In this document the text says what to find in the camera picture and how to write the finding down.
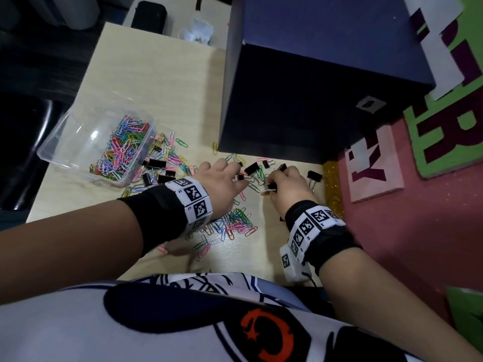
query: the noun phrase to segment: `forearm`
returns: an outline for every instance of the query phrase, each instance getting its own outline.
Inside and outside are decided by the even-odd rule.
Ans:
[[[454,329],[364,251],[347,249],[320,268],[337,317],[428,361],[482,361]]]
[[[110,201],[0,233],[0,304],[63,287],[116,279],[142,254],[130,208]]]

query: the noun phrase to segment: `clear plastic container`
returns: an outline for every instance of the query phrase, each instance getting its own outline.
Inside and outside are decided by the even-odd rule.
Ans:
[[[104,154],[110,136],[125,115],[149,123],[146,136],[128,169],[120,180],[110,180],[101,175],[91,174],[90,166],[95,165]],[[100,179],[118,187],[126,187],[141,167],[156,134],[154,118],[141,109],[97,108],[76,101],[39,147],[37,154],[42,160],[68,169],[77,178],[89,181]]]

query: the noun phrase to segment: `pink wall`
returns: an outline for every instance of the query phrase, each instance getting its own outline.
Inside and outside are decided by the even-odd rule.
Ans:
[[[341,159],[345,221],[371,257],[448,320],[444,286],[483,291],[483,164],[422,179],[405,121],[392,129],[405,189],[353,204]]]

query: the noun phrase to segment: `black chair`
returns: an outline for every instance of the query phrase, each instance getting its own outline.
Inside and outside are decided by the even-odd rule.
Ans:
[[[67,109],[57,101],[0,93],[0,209],[31,208],[48,167],[37,149]]]

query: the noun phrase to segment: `cardboard box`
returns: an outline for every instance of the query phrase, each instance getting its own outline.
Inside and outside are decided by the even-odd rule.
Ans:
[[[433,88],[404,0],[233,0],[218,146],[323,163]]]

